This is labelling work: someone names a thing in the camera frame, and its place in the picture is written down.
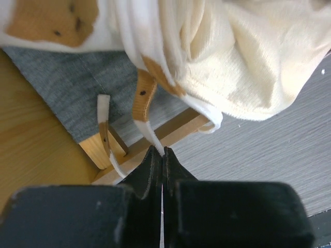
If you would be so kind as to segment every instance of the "wooden floor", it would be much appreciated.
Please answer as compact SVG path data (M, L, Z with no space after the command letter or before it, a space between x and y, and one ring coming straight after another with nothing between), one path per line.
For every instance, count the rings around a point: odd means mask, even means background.
M0 210L35 184L89 184L98 169L0 50Z

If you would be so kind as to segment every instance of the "gray felt fabric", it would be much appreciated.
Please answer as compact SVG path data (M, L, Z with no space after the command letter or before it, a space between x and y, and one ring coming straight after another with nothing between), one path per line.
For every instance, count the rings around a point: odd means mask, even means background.
M4 51L77 143L98 132L98 94L111 96L110 122L131 113L137 70L124 52Z

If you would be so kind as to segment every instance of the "white trim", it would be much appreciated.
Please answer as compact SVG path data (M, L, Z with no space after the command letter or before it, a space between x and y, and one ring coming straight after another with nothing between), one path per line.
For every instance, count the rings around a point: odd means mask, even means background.
M200 131L202 133L213 133L221 127L221 123L223 121L222 112L219 111L217 108L212 106L209 103L206 103L200 99L195 97L184 95L180 97L187 105L189 105L192 109L197 111L198 113L204 115L207 119L209 119L213 124L214 127L209 129L208 131Z
M110 102L109 95L98 95L97 118L99 124L108 121L109 102Z
M157 151L161 156L164 155L164 146L161 144L160 140L156 136L154 130L151 127L151 123L149 121L143 122L139 120L133 120L134 124L136 124L139 131L143 134L143 136L151 142L152 145L155 146Z
M130 175L130 173L133 172L135 169L136 169L136 168L129 170L129 171L128 171L128 175ZM113 184L113 185L117 185L117 184L119 184L122 180L123 180L122 177L118 177L117 179L115 179L115 180L113 181L112 184Z
M215 131L216 131L215 125L211 121L206 123L198 130L199 133L204 133L204 134L214 133Z
M119 176L122 178L126 178L127 174L121 169L113 153L110 153L109 160L112 163L115 171L119 174Z
M139 69L147 71L134 39L134 20L130 0L114 0L116 19L124 50L131 62Z
M164 54L158 0L131 0L131 11L134 42L139 52L159 64L169 84L175 86Z

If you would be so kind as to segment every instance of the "white elastic strap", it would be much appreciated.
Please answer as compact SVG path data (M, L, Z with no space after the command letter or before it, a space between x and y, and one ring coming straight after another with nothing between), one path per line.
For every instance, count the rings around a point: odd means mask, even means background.
M160 153L161 156L164 155L164 147L161 144L161 141L158 139L156 136L154 130L152 129L151 123L148 122L143 122L139 120L133 120L134 124L136 124L137 128L139 131L143 134L145 139L147 139L155 148L157 151Z
M126 178L127 174L121 169L113 153L110 153L109 160L112 163L115 171L119 174L119 176L122 178Z
M189 105L192 109L205 116L214 125L214 127L209 128L211 126L209 122L204 125L206 130L200 129L198 130L199 132L213 133L221 127L221 123L223 121L223 114L217 108L190 95L184 95L183 97L181 97L181 100L184 101L187 105Z
M103 95L103 94L98 95L97 118L99 124L108 121L109 102L110 102L109 95Z
M116 18L119 27L119 33L123 42L125 53L128 55L131 62L140 69L146 70L144 62L139 53L135 38L134 38L134 23L132 13L131 0L114 0L116 8Z

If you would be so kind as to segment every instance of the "gray surface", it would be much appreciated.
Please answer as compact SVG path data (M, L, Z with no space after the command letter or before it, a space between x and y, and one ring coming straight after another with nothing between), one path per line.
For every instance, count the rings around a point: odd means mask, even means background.
M97 132L95 99L103 90L112 96L114 128L124 141L130 145L141 137L129 114L136 74L123 53L5 51L76 141ZM152 126L185 108L161 92L151 108ZM172 148L199 179L287 182L312 215L331 208L330 119L331 56L322 61L294 104L278 116L264 122L226 116L216 133L192 134Z

